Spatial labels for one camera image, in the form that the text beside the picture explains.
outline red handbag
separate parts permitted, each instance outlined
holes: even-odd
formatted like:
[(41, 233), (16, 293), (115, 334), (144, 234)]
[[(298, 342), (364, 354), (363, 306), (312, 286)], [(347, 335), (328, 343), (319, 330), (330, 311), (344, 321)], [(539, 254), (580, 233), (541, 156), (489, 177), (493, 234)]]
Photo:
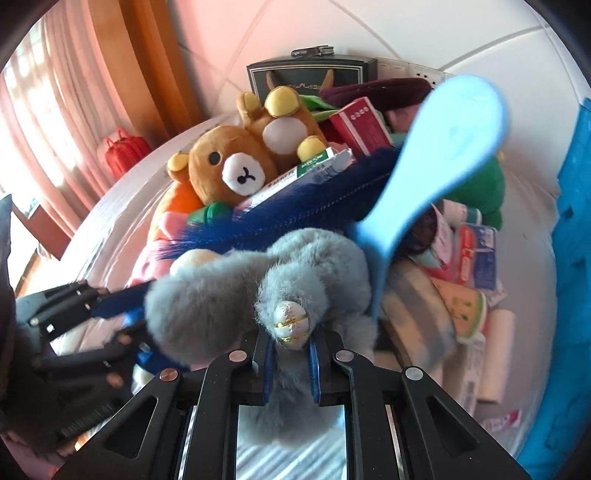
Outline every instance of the red handbag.
[(105, 160), (115, 180), (119, 180), (152, 151), (143, 137), (132, 137), (123, 128), (119, 128), (117, 134), (119, 139), (115, 142), (106, 139), (109, 148), (105, 153)]

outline gray fur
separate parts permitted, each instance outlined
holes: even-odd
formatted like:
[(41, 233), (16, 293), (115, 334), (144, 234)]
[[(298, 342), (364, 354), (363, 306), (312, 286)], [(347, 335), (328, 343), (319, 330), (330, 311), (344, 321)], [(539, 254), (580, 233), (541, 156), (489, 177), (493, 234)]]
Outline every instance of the gray fur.
[[(303, 229), (284, 235), (266, 253), (231, 252), (158, 280), (146, 297), (145, 313), (163, 352), (187, 364), (232, 349), (255, 321), (274, 338), (274, 312), (283, 300), (302, 305), (312, 328), (328, 324), (345, 348), (371, 358), (377, 324), (364, 315), (370, 299), (363, 252), (336, 233)], [(241, 408), (241, 437), (297, 446), (328, 431), (340, 409), (314, 404), (307, 349), (289, 350), (276, 342), (269, 403)]]

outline dark green gift box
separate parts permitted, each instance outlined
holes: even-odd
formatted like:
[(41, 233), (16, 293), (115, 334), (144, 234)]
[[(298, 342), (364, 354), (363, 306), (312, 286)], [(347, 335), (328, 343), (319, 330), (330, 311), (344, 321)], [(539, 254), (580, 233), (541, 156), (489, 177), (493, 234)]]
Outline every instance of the dark green gift box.
[(318, 95), (323, 82), (327, 86), (356, 85), (376, 80), (378, 62), (368, 57), (326, 55), (321, 57), (277, 57), (246, 67), (252, 91), (265, 101), (272, 87), (289, 85), (301, 95)]

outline curtain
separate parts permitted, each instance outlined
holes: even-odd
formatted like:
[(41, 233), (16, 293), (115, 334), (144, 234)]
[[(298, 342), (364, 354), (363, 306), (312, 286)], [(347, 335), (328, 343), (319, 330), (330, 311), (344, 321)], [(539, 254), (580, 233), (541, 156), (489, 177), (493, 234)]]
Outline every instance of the curtain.
[(76, 0), (61, 0), (0, 76), (0, 184), (27, 213), (36, 202), (72, 237), (113, 177), (98, 158), (122, 125), (93, 62)]

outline electrical socket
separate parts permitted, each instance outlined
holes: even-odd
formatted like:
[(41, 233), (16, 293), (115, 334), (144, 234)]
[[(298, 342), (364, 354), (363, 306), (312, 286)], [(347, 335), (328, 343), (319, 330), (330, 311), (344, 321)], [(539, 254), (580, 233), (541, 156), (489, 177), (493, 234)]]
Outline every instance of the electrical socket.
[(408, 77), (408, 62), (393, 59), (378, 59), (378, 80)]
[(422, 65), (415, 65), (414, 63), (408, 66), (408, 74), (410, 77), (425, 79), (431, 84), (431, 87), (436, 87), (446, 79), (445, 73), (430, 69), (429, 67), (423, 67)]

